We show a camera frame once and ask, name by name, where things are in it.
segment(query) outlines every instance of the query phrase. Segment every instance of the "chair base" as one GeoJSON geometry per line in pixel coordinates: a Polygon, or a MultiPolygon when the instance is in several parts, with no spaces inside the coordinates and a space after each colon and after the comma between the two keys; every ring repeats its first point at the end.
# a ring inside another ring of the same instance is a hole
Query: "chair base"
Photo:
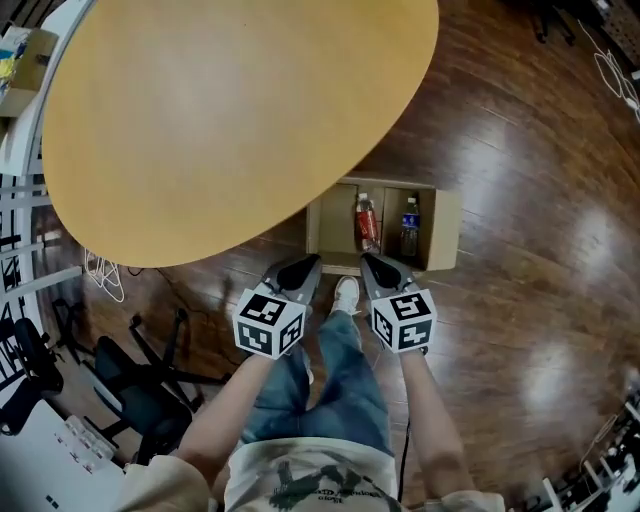
{"type": "Polygon", "coordinates": [[[192,412],[196,412],[198,408],[204,403],[204,396],[199,394],[193,400],[189,400],[189,397],[185,394],[184,390],[180,386],[179,382],[186,382],[190,384],[205,384],[212,386],[224,386],[231,376],[225,374],[221,378],[207,377],[205,375],[198,375],[196,373],[183,372],[176,369],[173,366],[173,359],[178,343],[178,333],[181,324],[188,320],[189,316],[184,309],[178,309],[173,321],[173,328],[169,338],[169,343],[165,348],[162,359],[155,353],[155,351],[149,346],[149,344],[140,335],[137,328],[142,324],[142,318],[140,315],[136,315],[131,319],[129,324],[129,331],[133,336],[133,339],[137,343],[138,347],[144,353],[145,357],[149,361],[149,367],[147,368],[156,379],[160,382],[164,382],[169,386],[169,389],[178,397],[178,399],[185,404],[192,412]]]}

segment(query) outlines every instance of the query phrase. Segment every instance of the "marker cube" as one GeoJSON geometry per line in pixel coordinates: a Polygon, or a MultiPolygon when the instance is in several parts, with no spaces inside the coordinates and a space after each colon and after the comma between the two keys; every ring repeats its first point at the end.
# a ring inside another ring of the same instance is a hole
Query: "marker cube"
{"type": "Polygon", "coordinates": [[[429,290],[371,301],[373,332],[392,352],[424,347],[433,338],[438,314],[429,290]]]}
{"type": "Polygon", "coordinates": [[[278,359],[302,339],[306,307],[255,290],[245,290],[233,312],[236,345],[278,359]]]}

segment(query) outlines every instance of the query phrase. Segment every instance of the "black cable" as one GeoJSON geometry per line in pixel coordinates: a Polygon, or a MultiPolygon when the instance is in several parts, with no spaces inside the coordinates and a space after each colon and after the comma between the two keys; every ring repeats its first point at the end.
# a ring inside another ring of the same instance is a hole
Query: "black cable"
{"type": "MultiPolygon", "coordinates": [[[[127,267],[127,271],[129,272],[130,275],[132,275],[133,277],[137,277],[140,274],[142,274],[142,272],[144,272],[144,268],[141,268],[138,273],[134,274],[133,272],[131,272],[131,268],[127,267]]],[[[205,323],[207,325],[207,327],[209,327],[209,320],[210,320],[210,316],[209,313],[207,313],[206,311],[203,311],[201,309],[194,309],[191,307],[191,305],[186,301],[186,299],[180,295],[180,293],[178,293],[178,291],[175,288],[175,285],[173,284],[173,282],[171,281],[171,279],[169,279],[166,274],[160,270],[159,268],[154,268],[153,270],[156,270],[158,272],[158,274],[160,274],[164,280],[166,281],[167,285],[169,286],[169,288],[171,288],[171,291],[173,292],[173,294],[176,296],[176,298],[182,302],[182,305],[185,307],[185,309],[187,311],[189,311],[190,313],[195,313],[195,314],[199,314],[199,315],[203,315],[205,318],[205,323]]],[[[216,330],[216,336],[218,339],[220,339],[220,332],[218,331],[218,324],[217,322],[213,323],[213,326],[215,327],[216,330]]],[[[217,352],[220,355],[220,357],[222,357],[225,361],[227,361],[227,363],[229,363],[232,366],[235,366],[236,368],[238,366],[240,366],[242,364],[242,362],[236,362],[233,361],[226,353],[224,350],[222,350],[221,346],[216,347],[217,348],[217,352]]]]}
{"type": "Polygon", "coordinates": [[[407,434],[404,439],[404,449],[402,450],[402,460],[400,461],[400,478],[398,479],[398,503],[402,503],[402,492],[404,491],[404,466],[407,463],[407,452],[409,451],[410,436],[411,436],[411,420],[408,420],[407,434]]]}

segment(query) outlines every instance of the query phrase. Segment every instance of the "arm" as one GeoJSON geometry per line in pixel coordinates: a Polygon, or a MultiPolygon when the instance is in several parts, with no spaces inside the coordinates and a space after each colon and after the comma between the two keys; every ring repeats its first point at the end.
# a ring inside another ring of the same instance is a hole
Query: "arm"
{"type": "Polygon", "coordinates": [[[441,498],[455,491],[475,489],[462,440],[424,356],[419,350],[412,350],[399,357],[407,386],[413,445],[427,497],[441,498]]]}
{"type": "Polygon", "coordinates": [[[249,357],[185,432],[176,457],[200,471],[209,486],[238,443],[274,362],[263,356],[249,357]]]}

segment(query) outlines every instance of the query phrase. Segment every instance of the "person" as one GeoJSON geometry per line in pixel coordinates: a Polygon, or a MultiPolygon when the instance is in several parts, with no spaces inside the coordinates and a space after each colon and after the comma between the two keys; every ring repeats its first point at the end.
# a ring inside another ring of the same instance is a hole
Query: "person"
{"type": "MultiPolygon", "coordinates": [[[[327,381],[307,410],[308,359],[252,355],[196,416],[172,456],[131,465],[117,512],[205,512],[229,456],[225,506],[234,511],[406,510],[397,496],[388,413],[352,316],[358,282],[343,277],[318,331],[327,381]]],[[[475,490],[456,427],[420,350],[398,356],[427,511],[504,511],[475,490]]]]}

